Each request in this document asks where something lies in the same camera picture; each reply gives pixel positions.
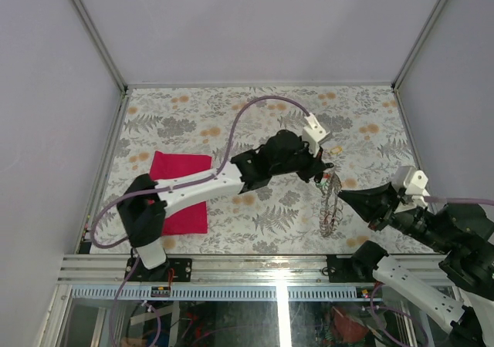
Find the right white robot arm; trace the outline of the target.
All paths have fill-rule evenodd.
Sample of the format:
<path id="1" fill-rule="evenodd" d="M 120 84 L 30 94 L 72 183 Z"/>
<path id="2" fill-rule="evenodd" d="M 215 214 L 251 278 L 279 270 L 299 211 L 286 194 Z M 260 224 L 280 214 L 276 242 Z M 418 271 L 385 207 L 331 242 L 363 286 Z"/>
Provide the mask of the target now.
<path id="1" fill-rule="evenodd" d="M 351 256 L 352 272 L 361 281 L 392 288 L 425 312 L 448 334 L 453 346 L 493 344 L 493 245 L 475 232 L 488 228 L 484 206 L 492 200 L 412 197 L 392 184 L 366 190 L 342 190 L 338 197 L 373 231 L 392 227 L 443 255 L 438 268 L 463 291 L 466 304 L 428 285 L 384 248 L 366 241 Z"/>

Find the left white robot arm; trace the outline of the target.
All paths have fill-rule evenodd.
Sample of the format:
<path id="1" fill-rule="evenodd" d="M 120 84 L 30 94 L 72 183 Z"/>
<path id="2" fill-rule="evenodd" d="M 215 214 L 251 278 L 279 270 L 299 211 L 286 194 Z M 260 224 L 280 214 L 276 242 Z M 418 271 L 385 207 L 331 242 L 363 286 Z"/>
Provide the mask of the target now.
<path id="1" fill-rule="evenodd" d="M 234 156 L 218 170 L 210 169 L 175 180 L 137 177 L 117 204 L 131 247 L 142 262 L 142 272 L 152 281 L 169 271 L 161 232 L 167 217 L 207 200 L 244 194 L 269 184 L 274 176 L 296 174 L 308 183 L 320 182 L 330 168 L 322 160 L 320 142 L 327 136 L 321 128 L 304 128 L 297 136 L 280 130 L 255 150 Z"/>

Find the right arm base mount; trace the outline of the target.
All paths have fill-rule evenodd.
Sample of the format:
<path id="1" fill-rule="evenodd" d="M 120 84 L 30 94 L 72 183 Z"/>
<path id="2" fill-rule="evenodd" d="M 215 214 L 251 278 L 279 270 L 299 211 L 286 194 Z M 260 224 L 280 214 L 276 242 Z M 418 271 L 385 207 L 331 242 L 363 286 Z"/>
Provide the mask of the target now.
<path id="1" fill-rule="evenodd" d="M 388 252 L 373 241 L 365 241 L 352 255 L 326 255 L 326 266 L 320 272 L 330 283 L 374 282 L 373 271 Z"/>

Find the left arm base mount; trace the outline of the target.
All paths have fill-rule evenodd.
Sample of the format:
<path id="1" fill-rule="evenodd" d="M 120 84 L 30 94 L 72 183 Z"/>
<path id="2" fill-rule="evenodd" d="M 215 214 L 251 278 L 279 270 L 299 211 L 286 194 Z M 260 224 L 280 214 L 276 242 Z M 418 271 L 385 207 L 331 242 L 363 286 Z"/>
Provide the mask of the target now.
<path id="1" fill-rule="evenodd" d="M 172 284 L 185 283 L 191 281 L 192 264 L 191 258 L 168 258 L 163 264 L 154 269 L 147 269 L 142 260 L 137 263 L 137 252 L 134 249 L 130 250 L 130 257 L 127 260 L 125 268 L 125 277 L 131 273 L 129 281 L 139 282 L 159 282 L 166 281 Z"/>

